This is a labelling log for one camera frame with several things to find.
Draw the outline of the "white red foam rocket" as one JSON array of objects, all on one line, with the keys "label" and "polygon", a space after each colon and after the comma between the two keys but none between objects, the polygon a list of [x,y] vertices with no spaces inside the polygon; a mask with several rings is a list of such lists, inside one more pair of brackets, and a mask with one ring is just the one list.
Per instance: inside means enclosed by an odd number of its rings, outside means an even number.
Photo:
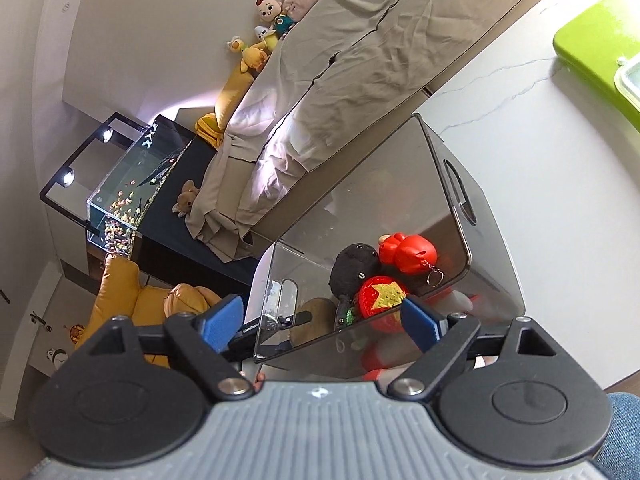
[{"label": "white red foam rocket", "polygon": [[443,292],[435,299],[406,297],[397,312],[371,323],[382,337],[363,351],[362,379],[388,384],[442,339],[448,330],[448,314],[471,314],[473,300],[456,290]]}]

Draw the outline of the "smoky transparent storage bin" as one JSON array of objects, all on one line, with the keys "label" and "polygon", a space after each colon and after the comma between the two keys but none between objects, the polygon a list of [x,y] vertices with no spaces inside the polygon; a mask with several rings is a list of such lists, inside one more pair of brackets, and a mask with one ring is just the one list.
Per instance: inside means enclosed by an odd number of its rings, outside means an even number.
[{"label": "smoky transparent storage bin", "polygon": [[444,141],[412,116],[273,245],[254,358],[352,379],[419,353],[400,305],[485,324],[525,304],[488,201]]}]

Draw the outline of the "red ball yellow star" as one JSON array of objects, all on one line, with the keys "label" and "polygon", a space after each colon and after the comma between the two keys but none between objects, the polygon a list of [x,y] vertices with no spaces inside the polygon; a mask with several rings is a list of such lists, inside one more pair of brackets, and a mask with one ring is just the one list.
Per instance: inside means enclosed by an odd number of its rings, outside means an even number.
[{"label": "red ball yellow star", "polygon": [[398,307],[408,296],[408,288],[387,275],[368,278],[356,295],[358,312],[362,318],[372,318]]}]

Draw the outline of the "red boxing glove keychain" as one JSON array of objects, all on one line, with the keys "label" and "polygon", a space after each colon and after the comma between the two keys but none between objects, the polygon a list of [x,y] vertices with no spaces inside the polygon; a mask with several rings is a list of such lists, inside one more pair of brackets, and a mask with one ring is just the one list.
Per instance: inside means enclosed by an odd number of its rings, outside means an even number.
[{"label": "red boxing glove keychain", "polygon": [[430,287],[442,284],[445,277],[444,272],[436,266],[436,247],[420,234],[397,232],[380,236],[378,258],[384,266],[392,266],[401,274],[424,276]]}]

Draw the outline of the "black plush toy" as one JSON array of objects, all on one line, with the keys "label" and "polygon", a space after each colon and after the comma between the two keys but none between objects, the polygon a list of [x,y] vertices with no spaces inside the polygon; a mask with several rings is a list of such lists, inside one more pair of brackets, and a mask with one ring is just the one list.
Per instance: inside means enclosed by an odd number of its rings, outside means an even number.
[{"label": "black plush toy", "polygon": [[337,300],[335,327],[347,324],[347,312],[365,281],[381,269],[378,252],[370,245],[351,244],[335,258],[330,273],[329,288]]}]

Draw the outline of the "black tv cabinet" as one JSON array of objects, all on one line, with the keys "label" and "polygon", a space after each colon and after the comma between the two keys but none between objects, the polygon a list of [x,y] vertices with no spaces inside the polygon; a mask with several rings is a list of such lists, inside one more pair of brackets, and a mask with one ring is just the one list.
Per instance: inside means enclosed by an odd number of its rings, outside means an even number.
[{"label": "black tv cabinet", "polygon": [[172,167],[139,226],[140,240],[132,258],[140,270],[166,284],[205,286],[220,296],[246,296],[250,292],[257,260],[223,262],[203,242],[193,237],[172,207],[186,181],[200,188],[215,150],[194,138]]}]

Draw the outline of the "brown teddy bear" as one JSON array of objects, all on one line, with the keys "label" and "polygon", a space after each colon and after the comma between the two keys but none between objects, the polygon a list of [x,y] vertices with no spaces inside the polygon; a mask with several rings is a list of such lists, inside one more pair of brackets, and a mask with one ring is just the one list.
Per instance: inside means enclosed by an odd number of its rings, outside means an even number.
[{"label": "brown teddy bear", "polygon": [[200,189],[195,185],[193,180],[184,182],[171,211],[179,218],[186,216],[191,211],[194,200],[198,197],[199,192]]}]

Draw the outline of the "glass fish tank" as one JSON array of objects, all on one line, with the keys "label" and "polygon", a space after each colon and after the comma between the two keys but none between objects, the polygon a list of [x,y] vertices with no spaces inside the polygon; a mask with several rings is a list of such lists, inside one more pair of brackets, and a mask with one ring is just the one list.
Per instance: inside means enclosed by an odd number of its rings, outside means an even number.
[{"label": "glass fish tank", "polygon": [[130,257],[145,214],[192,140],[171,120],[147,126],[88,198],[88,242]]}]

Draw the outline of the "blue jeans knee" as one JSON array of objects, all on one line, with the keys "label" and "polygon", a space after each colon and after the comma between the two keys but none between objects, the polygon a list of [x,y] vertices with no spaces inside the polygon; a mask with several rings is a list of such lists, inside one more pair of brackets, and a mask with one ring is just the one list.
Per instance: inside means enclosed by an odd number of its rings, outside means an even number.
[{"label": "blue jeans knee", "polygon": [[640,399],[631,393],[608,395],[612,422],[593,463],[610,479],[640,479]]}]

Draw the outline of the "yellow pillow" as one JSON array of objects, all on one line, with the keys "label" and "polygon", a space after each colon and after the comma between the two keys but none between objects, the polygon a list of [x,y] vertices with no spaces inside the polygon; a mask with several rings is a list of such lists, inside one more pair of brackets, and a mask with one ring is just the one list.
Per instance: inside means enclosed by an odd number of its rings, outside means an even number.
[{"label": "yellow pillow", "polygon": [[268,60],[269,56],[258,68],[248,66],[246,72],[242,72],[243,62],[239,62],[219,93],[214,110],[198,118],[194,124],[195,133],[215,150],[221,148],[231,117]]}]

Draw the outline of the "yellow duck plush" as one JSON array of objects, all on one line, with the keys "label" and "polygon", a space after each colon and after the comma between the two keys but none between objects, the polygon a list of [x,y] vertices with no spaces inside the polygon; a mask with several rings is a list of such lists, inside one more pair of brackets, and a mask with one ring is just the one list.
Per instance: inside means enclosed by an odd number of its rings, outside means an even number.
[{"label": "yellow duck plush", "polygon": [[231,52],[241,57],[239,70],[241,74],[257,76],[265,68],[279,42],[276,31],[266,26],[254,27],[257,41],[248,44],[240,36],[234,36],[227,46]]}]

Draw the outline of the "cartoon baby doll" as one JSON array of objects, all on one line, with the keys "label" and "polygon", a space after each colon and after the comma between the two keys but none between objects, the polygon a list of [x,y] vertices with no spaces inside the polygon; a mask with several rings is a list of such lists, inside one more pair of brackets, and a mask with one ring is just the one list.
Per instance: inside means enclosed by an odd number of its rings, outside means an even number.
[{"label": "cartoon baby doll", "polygon": [[278,0],[256,0],[255,6],[258,18],[269,25],[282,13],[282,3]]}]

